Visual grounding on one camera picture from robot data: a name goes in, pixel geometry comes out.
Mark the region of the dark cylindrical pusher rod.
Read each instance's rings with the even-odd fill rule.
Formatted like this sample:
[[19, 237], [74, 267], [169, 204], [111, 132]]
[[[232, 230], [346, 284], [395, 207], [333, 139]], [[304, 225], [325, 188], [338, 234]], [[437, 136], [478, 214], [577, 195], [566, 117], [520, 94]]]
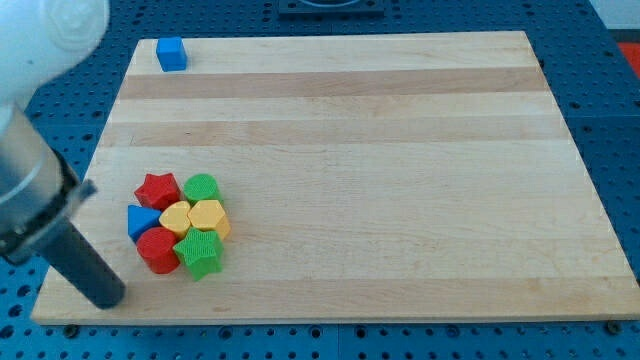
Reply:
[[69, 221], [57, 223], [35, 251], [97, 308], [113, 308], [123, 300], [124, 282]]

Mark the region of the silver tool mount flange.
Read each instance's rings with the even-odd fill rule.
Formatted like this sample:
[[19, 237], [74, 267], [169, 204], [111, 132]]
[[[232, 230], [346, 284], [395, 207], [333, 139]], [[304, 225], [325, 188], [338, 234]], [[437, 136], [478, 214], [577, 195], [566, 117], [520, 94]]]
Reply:
[[71, 223], [80, 206], [97, 192], [82, 181], [15, 105], [1, 108], [1, 257], [12, 264], [52, 245], [86, 246]]

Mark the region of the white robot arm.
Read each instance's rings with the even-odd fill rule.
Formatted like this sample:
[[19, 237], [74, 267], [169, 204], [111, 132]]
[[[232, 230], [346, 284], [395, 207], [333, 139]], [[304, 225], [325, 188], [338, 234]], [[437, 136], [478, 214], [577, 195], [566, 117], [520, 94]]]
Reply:
[[40, 255], [100, 309], [116, 306], [125, 285], [71, 222], [96, 187], [77, 177], [25, 110], [43, 84], [96, 49], [109, 15], [105, 0], [1, 4], [1, 256], [21, 264]]

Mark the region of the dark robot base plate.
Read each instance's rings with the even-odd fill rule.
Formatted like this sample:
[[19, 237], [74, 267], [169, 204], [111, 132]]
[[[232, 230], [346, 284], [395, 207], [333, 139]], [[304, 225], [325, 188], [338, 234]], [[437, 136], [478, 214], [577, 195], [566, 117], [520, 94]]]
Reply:
[[278, 15], [294, 16], [383, 16], [383, 0], [276, 0], [274, 6]]

